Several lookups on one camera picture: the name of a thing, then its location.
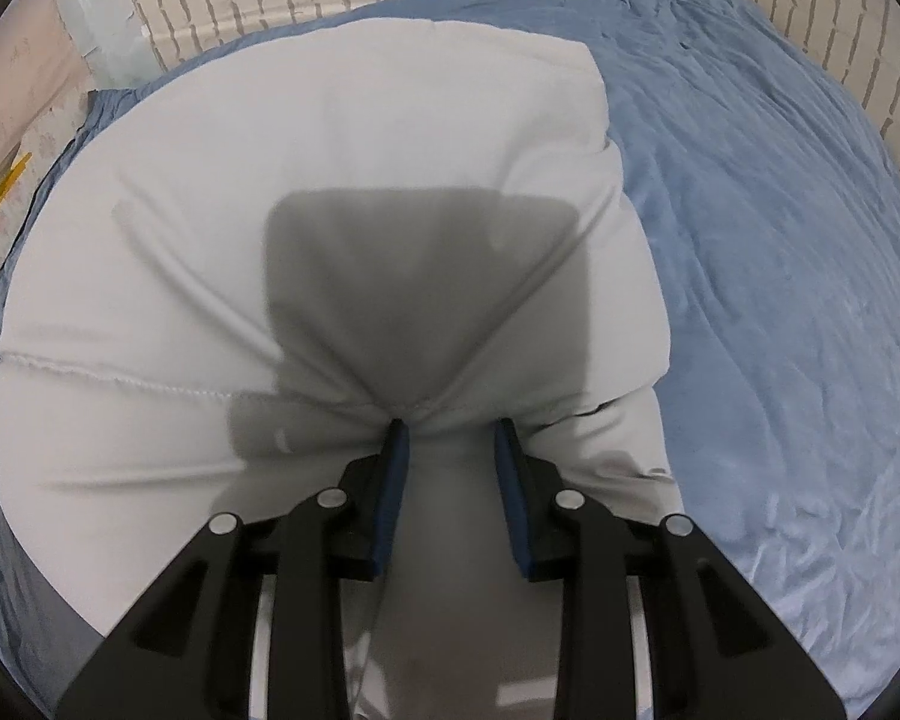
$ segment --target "black mechanical device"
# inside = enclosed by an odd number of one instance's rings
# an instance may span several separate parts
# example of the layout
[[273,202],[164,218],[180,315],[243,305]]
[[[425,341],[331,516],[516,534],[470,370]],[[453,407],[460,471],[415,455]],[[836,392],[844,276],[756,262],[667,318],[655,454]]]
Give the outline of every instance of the black mechanical device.
[[[269,720],[350,717],[338,581],[386,568],[410,458],[389,426],[378,455],[288,514],[245,525],[217,514],[103,642],[58,720],[245,720],[264,575],[275,575]],[[514,425],[495,458],[517,565],[563,581],[557,720],[636,717],[626,578],[640,578],[656,720],[845,720],[826,678],[768,605],[682,514],[615,517],[527,457]]]

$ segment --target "metal rivet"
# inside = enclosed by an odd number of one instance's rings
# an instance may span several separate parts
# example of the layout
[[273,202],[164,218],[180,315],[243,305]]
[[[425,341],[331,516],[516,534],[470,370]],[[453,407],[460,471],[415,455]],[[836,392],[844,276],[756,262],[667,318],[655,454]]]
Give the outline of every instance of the metal rivet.
[[684,517],[683,514],[674,514],[667,517],[667,530],[674,536],[689,536],[693,533],[693,520],[690,517]]
[[346,493],[340,488],[330,488],[317,495],[317,503],[324,509],[338,509],[346,503]]
[[233,514],[217,514],[210,520],[210,533],[216,533],[217,536],[233,533],[236,527],[237,518]]
[[576,490],[561,490],[554,499],[561,509],[570,509],[571,512],[576,512],[586,503],[583,493],[578,493]]

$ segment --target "wrinkled fabric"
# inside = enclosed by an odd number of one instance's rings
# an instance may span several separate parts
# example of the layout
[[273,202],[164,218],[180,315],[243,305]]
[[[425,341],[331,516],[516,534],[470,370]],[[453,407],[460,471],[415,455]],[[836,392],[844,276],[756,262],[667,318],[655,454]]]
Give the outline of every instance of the wrinkled fabric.
[[[667,304],[684,504],[859,716],[900,666],[900,174],[879,134],[747,0],[392,0],[197,62],[367,16],[588,45]],[[101,97],[80,138],[166,80]],[[9,538],[0,648],[53,704],[80,656],[20,600],[39,580]],[[53,643],[76,640],[64,616]]]

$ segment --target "black clamp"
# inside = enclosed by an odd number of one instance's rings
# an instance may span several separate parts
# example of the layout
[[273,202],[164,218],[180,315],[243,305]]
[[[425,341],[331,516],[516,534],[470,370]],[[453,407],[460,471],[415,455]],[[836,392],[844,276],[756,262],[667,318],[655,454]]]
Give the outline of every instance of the black clamp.
[[845,720],[810,656],[689,517],[615,517],[527,457],[509,420],[495,456],[517,565],[564,582],[556,720],[636,717],[627,576],[640,578],[655,720]]
[[[813,661],[688,517],[615,517],[524,455],[509,420],[495,458],[520,570],[564,582],[554,718],[635,717],[626,577],[638,576],[656,720],[845,720]],[[396,421],[380,454],[283,517],[213,517],[98,648],[58,720],[245,720],[264,575],[276,576],[266,716],[347,720],[338,581],[385,569],[408,464]]]
[[245,720],[264,575],[276,576],[266,716],[347,720],[338,581],[386,568],[409,459],[394,421],[380,454],[283,517],[217,514],[106,637],[58,720]]

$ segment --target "blue blanket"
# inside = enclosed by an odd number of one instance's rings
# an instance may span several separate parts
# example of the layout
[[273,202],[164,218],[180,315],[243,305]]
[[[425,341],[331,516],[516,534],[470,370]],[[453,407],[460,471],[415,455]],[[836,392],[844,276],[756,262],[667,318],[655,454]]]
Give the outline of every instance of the blue blanket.
[[[381,16],[588,45],[672,325],[658,395],[688,512],[859,715],[900,666],[900,173],[751,1],[390,0],[101,93],[0,276],[0,326],[26,230],[101,129],[200,63]],[[96,641],[0,515],[0,651],[17,679],[53,707]]]

